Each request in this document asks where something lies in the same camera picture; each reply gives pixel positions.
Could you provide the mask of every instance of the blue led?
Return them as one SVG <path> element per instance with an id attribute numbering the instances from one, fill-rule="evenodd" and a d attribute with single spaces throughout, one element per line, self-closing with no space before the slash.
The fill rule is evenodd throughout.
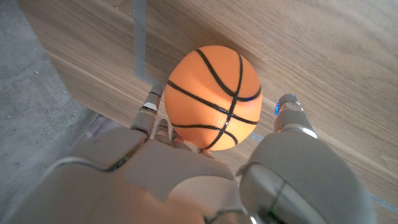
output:
<path id="1" fill-rule="evenodd" d="M 279 100 L 276 103 L 276 107 L 275 107 L 275 115 L 278 115 L 278 111 L 279 111 Z"/>

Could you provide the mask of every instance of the orange ball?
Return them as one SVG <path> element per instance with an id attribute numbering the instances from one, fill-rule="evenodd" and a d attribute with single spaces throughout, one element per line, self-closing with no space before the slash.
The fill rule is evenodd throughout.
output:
<path id="1" fill-rule="evenodd" d="M 175 131 L 202 149 L 239 144 L 256 127 L 261 105 L 256 71 L 236 51 L 222 46 L 201 47 L 185 56 L 165 90 Z"/>

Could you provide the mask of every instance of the gray concrete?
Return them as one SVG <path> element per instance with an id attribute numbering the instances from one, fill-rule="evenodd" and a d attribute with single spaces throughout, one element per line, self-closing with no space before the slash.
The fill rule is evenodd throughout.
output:
<path id="1" fill-rule="evenodd" d="M 97 114 L 73 100 L 15 0 L 0 0 L 0 223 Z"/>

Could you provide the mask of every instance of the wood grain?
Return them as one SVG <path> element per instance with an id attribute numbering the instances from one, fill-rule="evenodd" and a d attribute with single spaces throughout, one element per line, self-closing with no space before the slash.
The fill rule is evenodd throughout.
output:
<path id="1" fill-rule="evenodd" d="M 150 90 L 134 76 L 131 1 L 19 3 L 73 97 L 129 125 Z M 262 84 L 256 133 L 272 132 L 274 102 L 295 93 L 319 137 L 398 206 L 397 10 L 388 0 L 148 1 L 146 70 L 165 83 L 197 47 L 237 50 Z M 235 171 L 257 144 L 214 154 Z M 377 206 L 379 223 L 397 220 Z"/>

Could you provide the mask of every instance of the white robotic hand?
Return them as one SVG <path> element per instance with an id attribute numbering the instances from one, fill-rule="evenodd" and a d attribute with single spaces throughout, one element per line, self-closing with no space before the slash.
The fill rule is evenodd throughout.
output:
<path id="1" fill-rule="evenodd" d="M 308 122 L 294 95 L 275 133 L 240 170 L 194 153 L 161 120 L 154 86 L 130 128 L 90 139 L 56 162 L 9 223 L 375 223 L 368 192 Z"/>

